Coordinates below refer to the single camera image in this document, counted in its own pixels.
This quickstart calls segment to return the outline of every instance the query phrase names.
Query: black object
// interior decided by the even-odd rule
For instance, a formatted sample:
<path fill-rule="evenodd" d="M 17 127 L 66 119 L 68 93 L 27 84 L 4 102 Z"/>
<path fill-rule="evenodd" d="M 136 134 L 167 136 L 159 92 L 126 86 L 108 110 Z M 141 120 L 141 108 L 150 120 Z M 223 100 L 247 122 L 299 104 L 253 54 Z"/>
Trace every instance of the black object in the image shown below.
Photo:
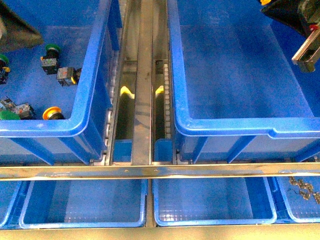
<path fill-rule="evenodd" d="M 77 85 L 80 79 L 82 68 L 75 70 L 74 67 L 62 67 L 58 69 L 56 79 L 64 86 Z"/>
<path fill-rule="evenodd" d="M 9 71 L 7 70 L 7 63 L 0 58 L 0 85 L 6 84 L 8 80 Z"/>
<path fill-rule="evenodd" d="M 55 44 L 48 44 L 45 49 L 46 55 L 41 57 L 42 68 L 47 75 L 57 74 L 60 67 L 60 48 Z"/>
<path fill-rule="evenodd" d="M 63 114 L 61 112 L 56 112 L 53 113 L 48 120 L 64 120 L 65 117 L 63 116 Z"/>
<path fill-rule="evenodd" d="M 33 48 L 43 44 L 41 34 L 0 0 L 0 52 Z"/>
<path fill-rule="evenodd" d="M 320 0 L 273 0 L 262 13 L 307 38 L 320 23 Z"/>

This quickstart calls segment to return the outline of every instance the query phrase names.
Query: metal bar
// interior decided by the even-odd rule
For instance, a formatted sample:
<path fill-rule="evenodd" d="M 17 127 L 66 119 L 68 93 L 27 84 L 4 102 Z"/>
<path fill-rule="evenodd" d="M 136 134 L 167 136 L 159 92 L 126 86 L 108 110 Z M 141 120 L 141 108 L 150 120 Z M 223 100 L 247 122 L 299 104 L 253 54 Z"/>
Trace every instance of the metal bar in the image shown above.
<path fill-rule="evenodd" d="M 150 165 L 152 160 L 152 47 L 153 0 L 141 0 L 131 154 L 131 164 L 136 166 Z"/>
<path fill-rule="evenodd" d="M 0 181 L 320 176 L 319 162 L 0 167 Z"/>
<path fill-rule="evenodd" d="M 320 59 L 320 29 L 313 31 L 292 58 L 302 72 L 312 73 L 316 62 Z"/>
<path fill-rule="evenodd" d="M 128 24 L 129 24 L 129 10 L 131 7 L 131 0 L 127 1 L 126 4 L 126 9 L 125 9 L 125 14 L 124 14 L 124 24 L 122 28 L 122 35 L 121 35 L 121 48 L 120 48 L 120 53 L 118 55 L 118 65 L 116 66 L 117 71 L 116 71 L 116 76 L 114 80 L 114 96 L 113 96 L 113 108 L 111 110 L 111 116 L 112 120 L 110 123 L 109 127 L 109 135 L 108 135 L 108 141 L 107 141 L 107 151 L 106 155 L 104 156 L 104 165 L 111 165 L 112 164 L 112 158 L 114 154 L 114 143 L 115 143 L 115 137 L 116 137 L 116 126 L 117 126 L 117 120 L 118 120 L 118 110 L 119 110 L 119 95 L 120 95 L 120 78 L 121 78 L 121 70 L 124 67 L 124 56 L 125 56 L 125 46 L 127 42 L 127 37 L 128 37 Z"/>
<path fill-rule="evenodd" d="M 0 240 L 316 240 L 319 236 L 320 223 L 0 231 Z"/>

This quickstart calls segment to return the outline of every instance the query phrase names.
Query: electrical switch component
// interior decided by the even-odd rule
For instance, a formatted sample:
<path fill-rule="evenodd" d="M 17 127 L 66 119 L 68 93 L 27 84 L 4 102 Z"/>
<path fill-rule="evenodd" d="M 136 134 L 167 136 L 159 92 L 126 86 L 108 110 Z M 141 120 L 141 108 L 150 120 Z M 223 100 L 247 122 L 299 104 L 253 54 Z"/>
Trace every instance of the electrical switch component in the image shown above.
<path fill-rule="evenodd" d="M 27 102 L 15 106 L 11 111 L 17 114 L 22 120 L 35 119 L 35 111 Z"/>
<path fill-rule="evenodd" d="M 45 50 L 46 55 L 40 58 L 42 68 L 47 75 L 57 74 L 60 67 L 59 55 L 61 48 L 58 45 L 51 43 L 45 46 Z"/>
<path fill-rule="evenodd" d="M 0 113 L 2 112 L 12 112 L 19 116 L 21 120 L 31 120 L 35 119 L 34 109 L 29 103 L 23 103 L 16 105 L 10 98 L 5 98 L 0 100 Z"/>
<path fill-rule="evenodd" d="M 75 70 L 74 67 L 62 67 L 58 69 L 56 79 L 64 86 L 77 85 L 80 79 L 82 68 Z"/>
<path fill-rule="evenodd" d="M 62 110 L 57 106 L 49 107 L 44 111 L 42 118 L 44 120 L 63 120 L 65 117 L 62 114 Z"/>
<path fill-rule="evenodd" d="M 11 71 L 8 63 L 9 59 L 5 55 L 0 54 L 0 85 L 7 83 L 8 75 Z"/>
<path fill-rule="evenodd" d="M 0 109 L 2 111 L 12 111 L 15 106 L 17 105 L 8 97 L 0 100 Z"/>

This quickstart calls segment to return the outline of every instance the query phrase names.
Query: metal frame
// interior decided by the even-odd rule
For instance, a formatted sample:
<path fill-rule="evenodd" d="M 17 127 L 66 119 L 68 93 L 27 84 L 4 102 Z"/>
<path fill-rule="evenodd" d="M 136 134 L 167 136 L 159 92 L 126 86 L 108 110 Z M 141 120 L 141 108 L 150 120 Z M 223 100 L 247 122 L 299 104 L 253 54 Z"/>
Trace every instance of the metal frame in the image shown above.
<path fill-rule="evenodd" d="M 141 0 L 139 54 L 137 65 L 135 119 L 140 121 L 141 112 L 145 119 L 144 128 L 134 128 L 132 159 L 128 163 L 112 161 L 113 144 L 116 135 L 120 72 L 123 69 L 123 51 L 119 54 L 117 76 L 113 89 L 113 109 L 106 140 L 108 151 L 102 162 L 90 166 L 63 164 L 55 166 L 1 166 L 0 181 L 15 180 L 93 180 L 93 179 L 157 179 L 157 178 L 226 178 L 226 177 L 270 177 L 270 176 L 320 176 L 320 162 L 281 163 L 204 163 L 153 162 L 153 113 L 152 113 L 152 4 L 154 0 Z M 124 21 L 122 43 L 127 38 L 128 19 Z M 313 224 L 271 224 L 271 225 L 224 225 L 200 227 L 156 227 L 153 209 L 152 181 L 148 181 L 146 227 L 141 228 L 73 228 L 1 230 L 2 239 L 315 239 L 320 236 L 320 223 Z"/>
<path fill-rule="evenodd" d="M 320 224 L 3 230 L 4 240 L 316 240 Z"/>

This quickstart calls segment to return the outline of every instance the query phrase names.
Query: blue plastic bin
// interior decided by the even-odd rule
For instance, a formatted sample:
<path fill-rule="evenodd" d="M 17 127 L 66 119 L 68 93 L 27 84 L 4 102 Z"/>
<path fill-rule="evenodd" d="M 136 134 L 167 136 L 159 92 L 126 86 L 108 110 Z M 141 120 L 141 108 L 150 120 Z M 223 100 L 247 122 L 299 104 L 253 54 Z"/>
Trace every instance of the blue plastic bin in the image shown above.
<path fill-rule="evenodd" d="M 320 192 L 320 178 L 314 176 L 297 176 L 296 180 L 302 179 L 305 183 L 313 185 L 315 192 Z M 309 200 L 303 199 L 299 194 L 299 187 L 293 186 L 288 177 L 276 178 L 279 186 L 279 202 L 282 200 L 282 211 L 286 211 L 287 222 L 293 223 L 320 223 L 320 204 L 311 195 Z"/>
<path fill-rule="evenodd" d="M 5 0 L 8 7 L 40 31 L 44 43 L 61 47 L 62 67 L 82 68 L 78 85 L 61 87 L 46 75 L 40 57 L 45 44 L 7 52 L 9 79 L 0 98 L 28 102 L 37 120 L 0 121 L 0 163 L 99 161 L 106 113 L 111 106 L 106 84 L 113 51 L 119 50 L 118 0 Z M 42 120 L 45 109 L 58 106 L 66 120 Z"/>
<path fill-rule="evenodd" d="M 266 178 L 153 180 L 159 226 L 272 224 L 277 219 Z"/>
<path fill-rule="evenodd" d="M 8 225 L 21 185 L 21 181 L 0 182 L 0 229 Z"/>
<path fill-rule="evenodd" d="M 320 74 L 291 58 L 305 38 L 255 0 L 168 0 L 176 148 L 181 160 L 320 152 Z"/>
<path fill-rule="evenodd" d="M 23 229 L 142 227 L 147 180 L 33 181 Z"/>

